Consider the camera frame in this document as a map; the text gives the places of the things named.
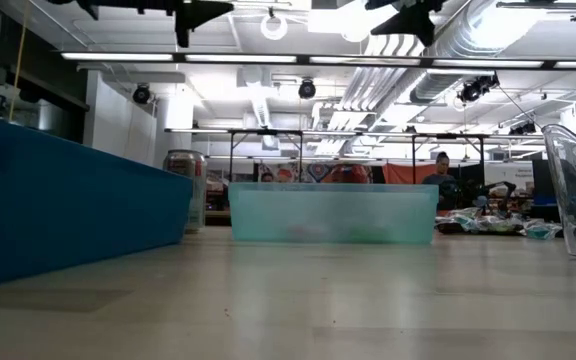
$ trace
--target security camera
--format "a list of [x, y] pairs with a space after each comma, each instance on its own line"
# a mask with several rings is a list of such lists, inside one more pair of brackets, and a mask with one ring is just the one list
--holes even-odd
[[139, 105], [148, 105], [153, 99], [149, 84], [138, 84], [132, 94], [132, 100]]
[[308, 100], [315, 97], [317, 93], [317, 88], [315, 84], [312, 82], [312, 79], [305, 78], [301, 81], [301, 86], [299, 86], [299, 97]]

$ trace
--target plastic bag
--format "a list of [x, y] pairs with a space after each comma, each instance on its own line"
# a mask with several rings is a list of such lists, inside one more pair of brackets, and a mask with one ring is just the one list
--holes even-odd
[[476, 225], [480, 231], [492, 232], [514, 232], [518, 226], [512, 218], [502, 219], [497, 216], [480, 216], [476, 219]]
[[466, 208], [453, 210], [447, 216], [438, 216], [435, 218], [435, 225], [440, 224], [459, 224], [464, 231], [477, 231], [475, 216], [479, 211], [478, 208]]
[[522, 234], [531, 239], [552, 240], [560, 230], [560, 224], [550, 224], [543, 220], [532, 220], [524, 224]]

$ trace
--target ceiling fixture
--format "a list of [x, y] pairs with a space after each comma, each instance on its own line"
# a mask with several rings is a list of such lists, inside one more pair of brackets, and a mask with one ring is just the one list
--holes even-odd
[[387, 58], [383, 56], [311, 56], [310, 62], [313, 64], [356, 64], [359, 65], [401, 65], [417, 66], [419, 59]]
[[[57, 5], [69, 4], [73, 1], [48, 0], [48, 2]], [[194, 31], [208, 21], [234, 10], [234, 5], [231, 3], [200, 0], [190, 0], [190, 3], [180, 0], [77, 0], [77, 4], [95, 20], [99, 20], [99, 6], [136, 9], [140, 15], [144, 15], [146, 10], [162, 10], [168, 16], [174, 14], [177, 44], [182, 48], [187, 48], [190, 45], [189, 31]]]
[[301, 85], [299, 86], [299, 97], [304, 100], [308, 100], [315, 97], [316, 93], [317, 88], [315, 87], [315, 84], [312, 82], [312, 79], [304, 78], [301, 81]]
[[470, 67], [470, 68], [539, 68], [543, 61], [536, 60], [507, 60], [507, 59], [437, 59], [433, 66], [438, 67]]
[[514, 126], [508, 132], [508, 135], [529, 135], [537, 132], [534, 121], [527, 121], [518, 126]]
[[154, 99], [153, 94], [150, 92], [149, 84], [138, 84], [137, 90], [132, 94], [132, 99], [139, 105], [148, 105]]
[[209, 63], [296, 63], [292, 55], [238, 55], [238, 54], [187, 54], [188, 62]]
[[[279, 20], [279, 27], [275, 30], [270, 30], [268, 28], [268, 22], [270, 20], [277, 19]], [[288, 33], [288, 22], [286, 18], [283, 16], [275, 16], [275, 12], [272, 7], [268, 8], [268, 15], [264, 16], [263, 20], [261, 20], [261, 33], [269, 40], [280, 40]]]
[[372, 29], [370, 33], [372, 35], [411, 34], [417, 36], [419, 41], [428, 47], [435, 41], [435, 24], [430, 21], [430, 12], [440, 12], [446, 1], [368, 0], [366, 10], [392, 5], [399, 11], [383, 24]]
[[474, 81], [464, 83], [463, 89], [457, 94], [462, 103], [471, 103], [490, 92], [490, 89], [499, 86], [497, 74], [493, 76], [479, 76]]
[[172, 54], [148, 54], [148, 53], [62, 53], [66, 60], [77, 61], [172, 61]]

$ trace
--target black object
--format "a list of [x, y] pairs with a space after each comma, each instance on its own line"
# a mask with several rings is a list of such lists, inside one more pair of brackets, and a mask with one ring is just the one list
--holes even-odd
[[303, 79], [301, 82], [301, 86], [299, 86], [299, 97], [308, 100], [315, 97], [317, 93], [317, 88], [315, 84], [312, 82], [312, 79]]
[[[411, 34], [419, 38], [424, 46], [428, 47], [435, 41], [435, 24], [430, 21], [430, 12], [441, 11], [443, 3], [447, 0], [417, 0], [412, 6], [401, 6], [399, 12], [386, 20], [383, 24], [375, 27], [370, 32], [372, 35]], [[395, 4], [398, 0], [369, 0], [366, 10], [373, 10]]]
[[474, 81], [464, 83], [464, 88], [457, 94], [457, 98], [463, 103], [477, 101], [489, 93], [490, 89], [499, 85], [497, 73], [493, 76], [479, 76]]
[[132, 94], [133, 101], [140, 105], [148, 105], [151, 98], [152, 93], [150, 92], [150, 85], [148, 84], [137, 85], [137, 90]]
[[[63, 5], [74, 0], [47, 1]], [[140, 15], [143, 15], [146, 9], [164, 10], [168, 16], [175, 14], [177, 44], [182, 48], [189, 46], [188, 31], [194, 31], [199, 26], [235, 8], [230, 3], [199, 0], [191, 0], [190, 4], [184, 3], [183, 0], [77, 0], [77, 4], [95, 20], [99, 20], [99, 6], [137, 9]]]
[[532, 173], [534, 178], [533, 199], [534, 203], [530, 209], [530, 217], [544, 219], [547, 222], [560, 223], [559, 208], [557, 207], [557, 197], [555, 187], [550, 175], [548, 160], [533, 160]]
[[506, 190], [506, 196], [504, 196], [504, 199], [501, 201], [501, 203], [499, 203], [498, 209], [499, 211], [503, 211], [504, 213], [508, 212], [508, 200], [510, 200], [510, 196], [512, 196], [512, 193], [515, 191], [515, 189], [517, 189], [517, 185], [509, 183], [508, 181], [500, 181], [498, 183], [482, 186], [479, 189], [479, 196], [483, 196], [486, 198], [486, 203], [483, 204], [482, 206], [483, 209], [482, 215], [486, 215], [486, 208], [488, 206], [488, 194], [490, 190], [502, 185], [505, 186], [507, 190]]
[[19, 90], [19, 98], [25, 102], [29, 102], [32, 104], [36, 104], [39, 102], [39, 100], [41, 100], [41, 96], [38, 96], [34, 92], [25, 89]]
[[510, 129], [508, 135], [526, 135], [537, 132], [534, 121], [527, 121]]

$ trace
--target ceiling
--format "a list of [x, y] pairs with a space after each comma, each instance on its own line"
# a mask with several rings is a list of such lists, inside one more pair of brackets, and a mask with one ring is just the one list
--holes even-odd
[[[441, 28], [467, 2], [448, 1], [443, 11], [433, 16], [433, 21]], [[20, 21], [24, 3], [0, 0], [0, 8]], [[276, 14], [287, 18], [288, 23], [287, 34], [280, 40], [269, 40], [260, 31], [268, 6], [256, 9], [236, 6], [231, 14], [210, 21], [191, 33], [188, 49], [176, 46], [173, 18], [163, 12], [150, 11], [138, 15], [134, 10], [102, 8], [101, 20], [94, 21], [76, 3], [61, 6], [43, 0], [31, 0], [31, 3], [29, 29], [63, 51], [363, 54], [368, 46], [367, 40], [350, 42], [338, 33], [308, 32], [310, 0], [292, 2], [290, 9], [275, 5], [278, 8]], [[570, 12], [549, 13], [499, 56], [576, 58], [576, 22], [569, 18]], [[501, 36], [503, 31], [500, 28], [498, 33], [490, 36]], [[135, 86], [125, 81], [125, 75], [130, 79], [130, 75], [144, 72], [185, 74], [201, 98], [195, 117], [202, 124], [209, 125], [219, 119], [241, 119], [253, 112], [250, 99], [236, 87], [239, 69], [236, 65], [115, 64], [103, 69], [107, 79], [123, 79], [121, 82], [125, 87]], [[356, 76], [356, 70], [352, 68], [269, 66], [268, 69], [273, 78], [280, 79], [273, 80], [280, 89], [267, 100], [271, 113], [310, 114], [317, 101], [338, 101]], [[297, 89], [302, 77], [314, 78], [318, 91], [316, 98], [298, 98]], [[561, 99], [576, 92], [576, 73], [501, 71], [499, 78], [505, 93], [493, 91], [465, 112], [460, 105], [455, 105], [454, 90], [444, 92], [436, 101], [444, 106], [425, 109], [420, 114], [423, 122], [419, 126], [423, 124], [424, 128], [429, 131], [435, 129], [435, 132], [457, 131], [463, 130], [466, 122], [467, 129], [476, 127], [478, 132], [490, 132], [499, 130], [497, 124], [500, 122], [543, 108], [548, 103], [563, 103]], [[545, 100], [542, 98], [544, 93], [548, 94]], [[553, 108], [555, 111], [540, 113], [538, 120], [549, 122], [558, 119], [561, 106]]]

